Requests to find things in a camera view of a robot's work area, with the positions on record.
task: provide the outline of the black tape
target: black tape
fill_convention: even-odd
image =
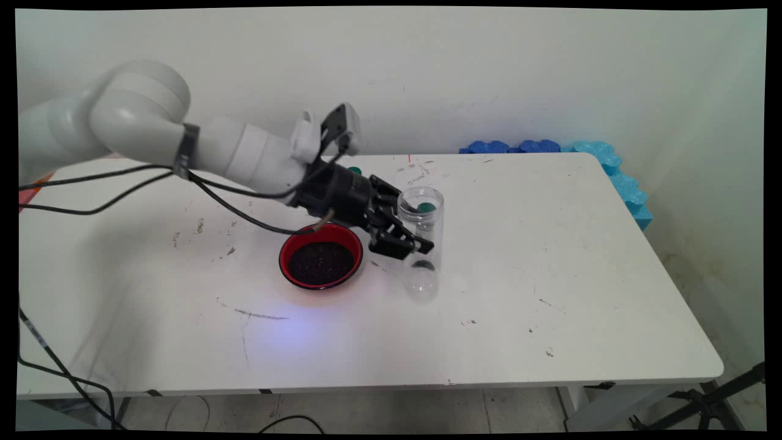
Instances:
[[[174,158],[174,174],[184,180],[190,180],[188,173],[190,172],[190,167],[193,166],[193,154],[196,152],[196,144],[198,143],[201,128],[193,124],[183,125],[185,126],[185,134],[182,136],[182,141],[179,142],[177,156]]]

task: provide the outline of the white robotic arm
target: white robotic arm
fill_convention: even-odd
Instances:
[[[171,166],[185,133],[187,83],[154,61],[112,69],[85,90],[33,107],[19,116],[19,183],[31,183],[69,164],[111,153]],[[358,119],[348,154],[358,151]],[[192,167],[259,193],[280,193],[301,182],[321,152],[321,127],[303,112],[290,139],[226,117],[200,131]],[[288,203],[292,195],[281,199]]]
[[[360,226],[370,233],[371,251],[401,259],[432,248],[396,218],[398,189],[374,175],[367,179],[337,164],[327,166],[320,158],[332,142],[340,153],[358,152],[359,121],[350,104],[341,104],[321,123],[303,112],[290,139],[226,117],[193,135],[189,129],[194,126],[183,123],[189,105],[187,83],[165,64],[120,65],[80,92],[19,115],[19,184],[111,153],[176,171],[182,147],[194,141],[187,143],[195,147],[187,157],[188,168],[257,193],[287,193],[276,200],[305,207],[316,217],[328,213],[334,222]]]

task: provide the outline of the green bottle cap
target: green bottle cap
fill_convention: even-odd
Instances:
[[[429,202],[424,202],[418,205],[418,212],[432,212],[435,209],[437,209],[437,207],[433,204],[430,204]]]

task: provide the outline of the blue foam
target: blue foam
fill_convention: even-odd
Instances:
[[[518,148],[522,153],[559,153],[559,144],[548,139],[543,139],[540,142],[535,142],[527,139],[520,143]]]
[[[638,181],[636,179],[625,175],[621,171],[617,171],[614,175],[609,175],[608,178],[611,179],[616,192],[619,193],[619,196],[631,213],[635,214],[644,207],[647,195],[638,189]]]
[[[568,151],[589,153],[600,161],[600,165],[605,170],[605,174],[614,175],[622,164],[622,159],[614,154],[614,147],[605,142],[574,142]]]
[[[649,226],[649,223],[651,223],[651,220],[653,219],[651,212],[649,212],[645,206],[640,207],[638,212],[633,214],[633,218],[635,218],[638,227],[640,227],[640,230],[642,231]]]
[[[491,142],[483,142],[483,141],[475,141],[470,144],[469,147],[460,148],[459,154],[487,154],[487,153],[507,153],[508,152],[508,145],[505,142],[500,141],[491,141]]]

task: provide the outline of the clear plastic tube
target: clear plastic tube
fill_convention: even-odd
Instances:
[[[405,287],[413,294],[434,294],[438,290],[443,256],[444,201],[443,194],[428,186],[406,189],[396,199],[404,227],[435,245],[427,254],[415,251],[402,262]]]

